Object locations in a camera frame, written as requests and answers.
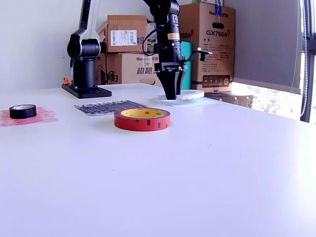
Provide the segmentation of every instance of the window frame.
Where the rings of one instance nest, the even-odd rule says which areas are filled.
[[[314,85],[314,63],[316,55],[316,33],[315,33],[315,14],[314,14],[314,2],[313,0],[303,0],[305,4],[305,17],[306,17],[306,38],[307,38],[307,73],[308,73],[308,84],[304,79],[303,89],[303,103],[302,111],[304,107],[304,100],[307,98],[306,109],[301,117],[301,121],[310,122],[312,101],[313,101],[313,85]]]

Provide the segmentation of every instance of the black electrical tape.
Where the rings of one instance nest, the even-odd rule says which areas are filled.
[[[16,105],[9,108],[10,118],[27,119],[37,115],[35,105]]]

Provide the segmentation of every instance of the teal box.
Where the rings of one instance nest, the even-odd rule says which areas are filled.
[[[182,41],[181,42],[181,54],[182,57],[188,59],[192,53],[192,44],[189,42]],[[182,81],[182,90],[190,90],[191,89],[191,67],[192,62],[187,62],[186,69],[185,69],[185,76]]]

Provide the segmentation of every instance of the cable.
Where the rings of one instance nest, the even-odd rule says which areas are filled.
[[[151,32],[145,37],[145,39],[144,39],[144,41],[143,41],[142,48],[143,48],[143,53],[144,53],[146,56],[153,56],[153,55],[155,55],[156,52],[157,52],[157,50],[158,50],[158,48],[159,48],[159,47],[157,47],[156,52],[154,52],[153,54],[147,54],[147,53],[145,52],[145,50],[144,50],[144,44],[145,44],[146,40],[147,40],[153,33],[157,32],[157,31],[158,31],[157,29],[154,29],[153,31],[151,31]]]
[[[163,25],[161,26],[161,29],[154,29],[153,31],[151,31],[151,32],[145,37],[145,39],[144,39],[144,41],[143,41],[142,48],[143,48],[143,53],[144,53],[146,56],[154,56],[154,55],[158,52],[159,47],[161,46],[161,44],[159,44],[158,47],[157,47],[157,49],[156,49],[156,51],[155,51],[153,54],[147,54],[147,53],[145,52],[145,50],[144,50],[144,44],[145,44],[146,40],[147,40],[153,33],[157,32],[157,31],[162,31],[162,30],[163,30]]]
[[[108,73],[108,56],[109,55],[110,54],[107,53],[107,55],[105,56],[105,76],[106,76],[105,85],[109,84],[109,80],[114,75],[114,71],[113,70],[109,71],[109,73]]]
[[[308,93],[308,82],[309,82],[309,78],[308,78],[308,65],[307,65],[307,32],[306,32],[306,14],[305,14],[305,3],[304,0],[303,2],[303,25],[304,25],[304,43],[305,43],[305,72],[304,72],[304,76],[306,79],[306,85],[305,85],[305,98],[304,98],[304,105],[303,105],[303,109],[302,109],[302,113],[301,113],[301,117],[305,114],[305,110],[306,110],[306,105],[307,105],[307,93]]]
[[[298,41],[299,41],[299,30],[300,30],[300,0],[297,0],[297,28],[296,28],[296,56],[295,56],[295,64],[294,64],[294,76],[293,76],[293,81],[292,81],[292,87],[291,87],[291,94],[292,94],[292,90],[294,87],[294,81],[295,81],[295,77],[296,77],[296,64],[297,64],[297,57],[298,57]]]

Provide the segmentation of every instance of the black robotic arm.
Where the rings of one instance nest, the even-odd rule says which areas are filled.
[[[176,0],[144,0],[149,6],[150,12],[155,19],[159,63],[155,64],[155,71],[164,88],[168,100],[174,100],[181,93],[181,84],[185,75],[184,66],[187,60],[181,56],[180,34],[178,15],[180,6]],[[106,90],[95,85],[95,60],[101,51],[99,35],[96,32],[100,0],[83,0],[79,29],[71,35],[68,44],[68,55],[73,61],[73,84],[66,88],[72,93],[73,90],[88,91],[92,96],[95,91],[101,96],[110,96]],[[201,49],[194,51],[189,58],[201,54],[201,61],[206,55],[211,54]]]

